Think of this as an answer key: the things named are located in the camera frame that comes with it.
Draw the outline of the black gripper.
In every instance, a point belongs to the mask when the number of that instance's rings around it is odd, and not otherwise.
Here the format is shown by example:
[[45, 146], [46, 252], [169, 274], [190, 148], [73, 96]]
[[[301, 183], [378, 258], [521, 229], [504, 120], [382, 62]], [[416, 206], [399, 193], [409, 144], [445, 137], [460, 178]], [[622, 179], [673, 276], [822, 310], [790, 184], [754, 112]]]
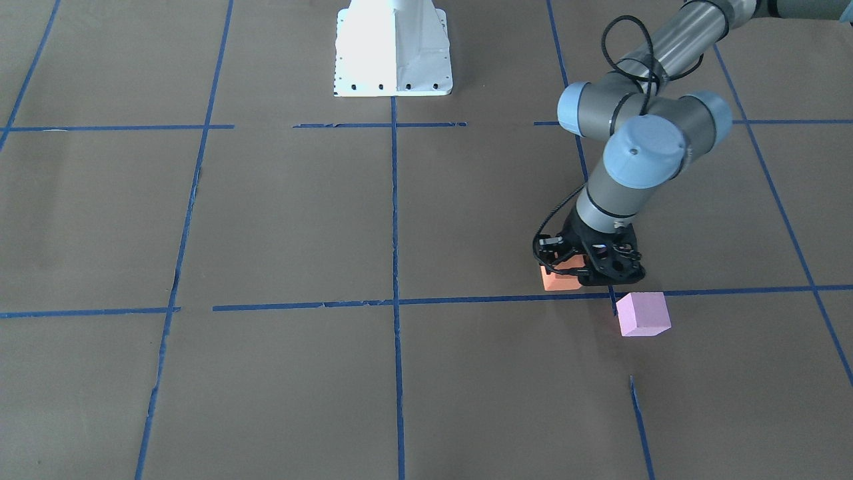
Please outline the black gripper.
[[633, 225], [615, 232], [588, 227], [576, 212], [570, 213], [558, 234], [554, 267], [576, 277], [636, 277], [637, 238]]

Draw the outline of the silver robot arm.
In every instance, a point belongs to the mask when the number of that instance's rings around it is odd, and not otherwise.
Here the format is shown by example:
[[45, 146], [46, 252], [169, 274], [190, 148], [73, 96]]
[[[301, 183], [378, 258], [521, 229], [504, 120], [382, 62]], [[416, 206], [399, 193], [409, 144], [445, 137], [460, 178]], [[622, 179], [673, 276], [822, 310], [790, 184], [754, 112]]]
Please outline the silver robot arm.
[[598, 82], [566, 86], [558, 124], [605, 142], [600, 163], [566, 198], [572, 209], [556, 235], [537, 231], [531, 251], [542, 270], [576, 277], [580, 285], [630, 285], [645, 277], [633, 222], [653, 193], [728, 136], [733, 113], [719, 95], [660, 96], [694, 72], [704, 53], [752, 19], [829, 19], [851, 22], [850, 1], [686, 1], [655, 33], [632, 15], [643, 43], [618, 61], [606, 40], [610, 71]]

